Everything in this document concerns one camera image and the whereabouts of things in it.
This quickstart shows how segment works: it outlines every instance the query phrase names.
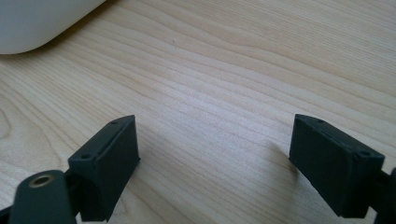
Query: wood grain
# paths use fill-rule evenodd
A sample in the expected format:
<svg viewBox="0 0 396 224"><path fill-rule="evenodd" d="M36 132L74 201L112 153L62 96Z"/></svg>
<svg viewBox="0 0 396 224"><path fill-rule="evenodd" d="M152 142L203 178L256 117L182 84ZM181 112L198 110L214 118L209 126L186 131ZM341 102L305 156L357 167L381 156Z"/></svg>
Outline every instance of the wood grain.
<svg viewBox="0 0 396 224"><path fill-rule="evenodd" d="M396 164L393 0L106 1L0 56L0 206L108 121L142 161L109 223L373 223L337 217L288 160L296 113Z"/></svg>

